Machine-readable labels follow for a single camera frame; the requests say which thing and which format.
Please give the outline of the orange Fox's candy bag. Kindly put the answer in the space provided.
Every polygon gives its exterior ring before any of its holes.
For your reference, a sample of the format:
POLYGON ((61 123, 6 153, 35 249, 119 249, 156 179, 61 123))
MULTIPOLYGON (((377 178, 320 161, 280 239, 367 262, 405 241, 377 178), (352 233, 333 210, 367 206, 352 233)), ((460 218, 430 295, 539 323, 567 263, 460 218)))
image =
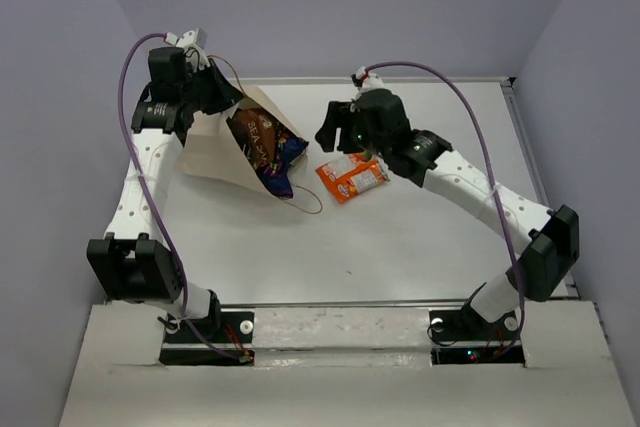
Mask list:
POLYGON ((315 173, 339 204, 389 181, 380 160, 365 153, 343 154, 317 167, 315 173))

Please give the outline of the beige paper bag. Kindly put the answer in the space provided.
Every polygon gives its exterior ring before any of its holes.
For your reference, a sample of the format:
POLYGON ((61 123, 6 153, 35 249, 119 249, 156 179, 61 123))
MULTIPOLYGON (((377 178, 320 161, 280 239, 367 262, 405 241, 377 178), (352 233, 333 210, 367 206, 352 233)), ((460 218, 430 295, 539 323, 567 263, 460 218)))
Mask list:
POLYGON ((301 159, 289 171, 289 180, 294 193, 292 199, 285 200, 271 195, 258 179, 256 171, 246 160, 227 124, 227 121, 237 110, 264 108, 279 120, 289 133, 308 140, 261 88, 241 81, 237 81, 236 86, 245 95, 244 99, 236 106, 220 114, 211 116, 198 114, 195 117, 188 132, 184 150, 178 157, 176 170, 189 176, 220 180, 249 189, 278 199, 305 214, 317 215, 321 213, 323 203, 319 196, 311 189, 290 179, 293 172, 306 164, 308 147, 301 159))

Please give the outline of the brown Kettle chips bag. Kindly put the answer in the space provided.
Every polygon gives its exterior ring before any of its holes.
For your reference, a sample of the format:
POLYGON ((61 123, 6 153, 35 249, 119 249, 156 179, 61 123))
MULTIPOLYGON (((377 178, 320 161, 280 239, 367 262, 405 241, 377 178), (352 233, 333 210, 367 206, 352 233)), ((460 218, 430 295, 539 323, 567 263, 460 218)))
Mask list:
POLYGON ((254 171, 274 163, 288 130, 264 108, 239 109, 227 124, 254 171))

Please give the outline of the purple Krokant snack bag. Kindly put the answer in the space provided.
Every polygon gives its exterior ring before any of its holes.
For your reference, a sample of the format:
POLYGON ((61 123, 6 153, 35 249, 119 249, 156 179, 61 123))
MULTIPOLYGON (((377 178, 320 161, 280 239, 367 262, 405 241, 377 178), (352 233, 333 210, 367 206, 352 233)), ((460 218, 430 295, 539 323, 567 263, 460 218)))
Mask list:
POLYGON ((289 171, 301 159, 308 144, 308 141, 288 131, 279 135, 273 160, 256 170, 258 179, 271 195, 285 200, 293 198, 289 171))

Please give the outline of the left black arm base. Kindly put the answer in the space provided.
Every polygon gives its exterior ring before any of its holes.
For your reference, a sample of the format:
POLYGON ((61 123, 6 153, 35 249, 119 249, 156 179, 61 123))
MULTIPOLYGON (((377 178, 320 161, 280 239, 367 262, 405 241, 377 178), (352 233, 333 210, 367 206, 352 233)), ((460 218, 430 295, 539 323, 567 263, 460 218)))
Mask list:
POLYGON ((159 317, 164 326, 159 362, 165 366, 241 367, 253 366, 255 351, 253 310, 226 309, 216 328, 206 319, 192 324, 205 339, 202 342, 185 321, 167 315, 159 317))

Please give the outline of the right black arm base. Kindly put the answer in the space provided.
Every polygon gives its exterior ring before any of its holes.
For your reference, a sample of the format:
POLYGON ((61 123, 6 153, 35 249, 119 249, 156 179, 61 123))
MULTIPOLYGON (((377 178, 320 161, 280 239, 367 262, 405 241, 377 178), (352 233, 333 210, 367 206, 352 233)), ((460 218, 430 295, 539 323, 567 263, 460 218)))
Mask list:
POLYGON ((434 366, 525 364, 517 335, 519 320, 514 311, 493 323, 480 319, 475 327, 465 326, 461 314, 459 309, 429 312, 427 336, 432 344, 431 361, 434 366))

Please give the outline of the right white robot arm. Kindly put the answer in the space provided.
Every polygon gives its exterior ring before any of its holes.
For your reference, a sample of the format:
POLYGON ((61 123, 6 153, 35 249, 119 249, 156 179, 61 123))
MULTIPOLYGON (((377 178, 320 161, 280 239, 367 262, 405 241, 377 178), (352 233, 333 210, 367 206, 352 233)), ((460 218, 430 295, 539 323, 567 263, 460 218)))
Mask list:
POLYGON ((399 96, 375 88, 352 101, 332 101, 315 140, 325 152, 370 152, 397 176, 460 207, 509 243, 515 259, 482 284, 457 322, 482 339, 526 300, 547 301, 580 255, 579 216, 530 201, 490 179, 451 143, 411 127, 399 96))

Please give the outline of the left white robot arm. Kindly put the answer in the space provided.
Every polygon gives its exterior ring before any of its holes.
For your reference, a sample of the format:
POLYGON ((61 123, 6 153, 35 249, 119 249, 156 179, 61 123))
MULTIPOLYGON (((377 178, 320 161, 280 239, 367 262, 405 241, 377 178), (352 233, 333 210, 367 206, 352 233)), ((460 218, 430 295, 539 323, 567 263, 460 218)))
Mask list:
POLYGON ((209 342, 221 330, 220 301, 188 281, 162 214, 196 114, 224 113, 243 94, 194 42, 150 50, 148 68, 132 116, 119 118, 129 153, 123 190, 103 236, 89 241, 87 259, 109 299, 161 309, 209 342))

